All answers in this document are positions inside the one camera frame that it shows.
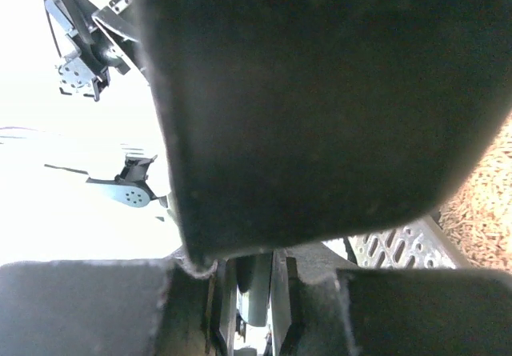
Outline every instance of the metal grate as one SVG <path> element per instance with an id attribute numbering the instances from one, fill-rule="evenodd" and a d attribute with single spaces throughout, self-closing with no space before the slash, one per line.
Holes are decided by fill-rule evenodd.
<path id="1" fill-rule="evenodd" d="M 364 268 L 459 268 L 470 266 L 428 216 L 409 225 L 349 238 Z"/>

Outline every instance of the slotted hole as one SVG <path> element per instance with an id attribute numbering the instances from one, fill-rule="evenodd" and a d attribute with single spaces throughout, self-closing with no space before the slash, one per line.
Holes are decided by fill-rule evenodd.
<path id="1" fill-rule="evenodd" d="M 406 248 L 406 242 L 404 242 L 403 240 L 400 241 L 400 244 L 398 244 L 398 248 L 397 248 L 396 252 L 394 253 L 394 260 L 396 262 L 400 261 L 400 258 L 402 257 L 402 254 L 403 254 L 403 250 L 405 248 Z"/>
<path id="2" fill-rule="evenodd" d="M 368 253 L 370 256 L 373 256 L 375 254 L 375 251 L 377 250 L 377 244 L 378 240 L 377 238 L 374 238 L 374 240 L 371 243 L 370 252 Z"/>
<path id="3" fill-rule="evenodd" d="M 375 268 L 380 268 L 382 264 L 384 264 L 384 260 L 386 259 L 386 256 L 384 255 L 384 251 L 381 252 L 381 254 L 378 256 L 377 263 L 375 264 Z"/>
<path id="4" fill-rule="evenodd" d="M 392 230 L 390 232 L 390 234 L 388 235 L 387 239 L 386 239 L 386 246 L 388 248 L 391 248 L 391 245 L 393 244 L 393 240 L 394 240 L 394 236 L 397 234 L 397 231 L 396 230 Z"/>
<path id="5" fill-rule="evenodd" d="M 409 258 L 409 260 L 407 261 L 406 268 L 413 268 L 415 263 L 416 263 L 416 257 L 411 256 Z"/>

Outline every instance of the brown carpet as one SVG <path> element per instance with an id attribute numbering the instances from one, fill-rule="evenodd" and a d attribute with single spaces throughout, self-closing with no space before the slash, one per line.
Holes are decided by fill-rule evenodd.
<path id="1" fill-rule="evenodd" d="M 512 114 L 440 225 L 475 266 L 512 271 Z"/>

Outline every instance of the dark rectangular object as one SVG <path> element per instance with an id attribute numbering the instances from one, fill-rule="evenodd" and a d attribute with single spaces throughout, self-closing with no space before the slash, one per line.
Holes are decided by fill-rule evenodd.
<path id="1" fill-rule="evenodd" d="M 510 109 L 512 0 L 134 0 L 191 259 L 411 221 Z"/>

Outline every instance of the white surface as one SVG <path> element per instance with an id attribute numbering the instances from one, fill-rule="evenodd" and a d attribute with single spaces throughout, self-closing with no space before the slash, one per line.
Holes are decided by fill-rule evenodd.
<path id="1" fill-rule="evenodd" d="M 109 0 L 91 1 L 101 7 Z M 155 163 L 160 175 L 150 177 L 159 180 L 150 184 L 164 194 L 165 155 L 147 84 L 136 73 L 113 74 L 99 103 L 61 96 L 42 0 L 0 2 L 0 127 L 28 126 L 65 136 L 0 146 L 0 264 L 157 258 L 172 252 L 180 241 L 170 223 L 146 208 L 91 195 L 81 175 L 42 167 L 51 158 L 52 164 L 84 165 L 80 169 L 108 178 L 122 168 L 119 143 L 128 142 L 160 153 Z"/>

